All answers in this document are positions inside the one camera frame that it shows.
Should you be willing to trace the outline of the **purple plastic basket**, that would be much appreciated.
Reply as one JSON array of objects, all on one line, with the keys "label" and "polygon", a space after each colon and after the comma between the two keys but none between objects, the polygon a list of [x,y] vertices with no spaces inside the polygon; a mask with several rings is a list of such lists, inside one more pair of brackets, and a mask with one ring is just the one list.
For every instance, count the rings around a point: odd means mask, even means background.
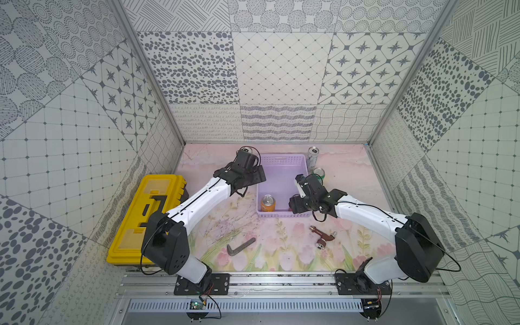
[{"label": "purple plastic basket", "polygon": [[[308,175],[307,159],[304,154],[263,154],[261,166],[266,180],[257,184],[257,214],[265,218],[310,217],[311,213],[293,214],[289,207],[290,198],[297,195],[295,178],[299,174]],[[261,208],[264,196],[270,195],[275,200],[275,210],[266,212]]]}]

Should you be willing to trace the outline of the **green soda can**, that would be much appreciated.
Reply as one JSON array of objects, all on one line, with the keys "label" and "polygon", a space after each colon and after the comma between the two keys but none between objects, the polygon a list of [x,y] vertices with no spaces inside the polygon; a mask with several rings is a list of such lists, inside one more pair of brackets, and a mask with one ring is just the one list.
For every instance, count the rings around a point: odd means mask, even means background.
[{"label": "green soda can", "polygon": [[313,169],[312,173],[316,175],[321,181],[325,179],[325,172],[322,168]]}]

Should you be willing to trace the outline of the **orange soda can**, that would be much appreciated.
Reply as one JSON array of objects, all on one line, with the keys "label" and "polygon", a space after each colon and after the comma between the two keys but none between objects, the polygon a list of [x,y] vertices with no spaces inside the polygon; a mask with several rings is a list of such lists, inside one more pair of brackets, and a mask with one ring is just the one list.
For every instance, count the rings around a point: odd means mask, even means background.
[{"label": "orange soda can", "polygon": [[270,213],[276,211],[276,200],[275,198],[267,194],[261,199],[261,212]]}]

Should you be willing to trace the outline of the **silver can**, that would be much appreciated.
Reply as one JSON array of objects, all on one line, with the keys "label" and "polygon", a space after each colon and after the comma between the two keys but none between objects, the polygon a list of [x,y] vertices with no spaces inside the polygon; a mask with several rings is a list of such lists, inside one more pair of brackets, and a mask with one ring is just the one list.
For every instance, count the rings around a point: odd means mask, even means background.
[{"label": "silver can", "polygon": [[312,171],[316,167],[319,153],[319,149],[315,146],[312,146],[308,149],[306,158],[306,165],[308,170]]},{"label": "silver can", "polygon": [[257,157],[260,157],[260,156],[261,156],[261,154],[259,153],[259,151],[258,151],[257,149],[255,149],[255,148],[253,148],[253,147],[250,147],[249,149],[250,149],[250,152],[251,152],[252,154],[256,155]]}]

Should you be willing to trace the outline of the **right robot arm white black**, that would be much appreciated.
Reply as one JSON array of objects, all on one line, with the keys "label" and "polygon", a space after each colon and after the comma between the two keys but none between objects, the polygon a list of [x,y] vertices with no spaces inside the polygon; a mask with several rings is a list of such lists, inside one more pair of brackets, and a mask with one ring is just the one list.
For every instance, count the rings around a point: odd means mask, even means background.
[{"label": "right robot arm white black", "polygon": [[311,211],[323,214],[325,219],[348,220],[394,243],[394,256],[368,258],[357,269],[354,281],[361,291],[398,278],[426,283],[446,254],[429,221],[421,214],[391,213],[344,191],[328,191],[316,175],[299,174],[295,183],[299,193],[289,200],[294,214]]}]

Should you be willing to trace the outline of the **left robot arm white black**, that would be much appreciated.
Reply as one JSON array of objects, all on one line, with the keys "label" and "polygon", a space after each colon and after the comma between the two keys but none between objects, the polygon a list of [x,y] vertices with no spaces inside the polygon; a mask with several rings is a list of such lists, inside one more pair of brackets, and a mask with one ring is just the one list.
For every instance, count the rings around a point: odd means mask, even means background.
[{"label": "left robot arm white black", "polygon": [[242,147],[226,166],[194,196],[179,206],[155,211],[148,219],[141,248],[147,258],[168,275],[182,277],[201,293],[211,288],[212,270],[191,255],[188,237],[197,224],[218,204],[237,194],[245,196],[249,187],[266,181],[261,154],[254,148]]}]

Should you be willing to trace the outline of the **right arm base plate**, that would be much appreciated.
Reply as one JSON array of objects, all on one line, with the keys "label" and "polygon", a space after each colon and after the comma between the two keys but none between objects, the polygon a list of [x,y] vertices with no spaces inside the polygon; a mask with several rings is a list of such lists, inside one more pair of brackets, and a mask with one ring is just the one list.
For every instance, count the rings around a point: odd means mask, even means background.
[{"label": "right arm base plate", "polygon": [[339,295],[376,297],[391,293],[390,283],[375,284],[364,275],[339,272],[334,275],[334,280]]}]

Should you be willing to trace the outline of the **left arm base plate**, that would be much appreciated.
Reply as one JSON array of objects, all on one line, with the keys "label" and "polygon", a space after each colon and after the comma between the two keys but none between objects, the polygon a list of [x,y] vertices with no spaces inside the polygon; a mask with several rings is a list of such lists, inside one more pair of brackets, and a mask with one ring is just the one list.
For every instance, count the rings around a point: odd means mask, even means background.
[{"label": "left arm base plate", "polygon": [[175,284],[174,295],[202,295],[209,293],[214,295],[227,295],[230,285],[230,274],[216,273],[203,277],[198,283],[193,283],[187,278],[178,277]]}]

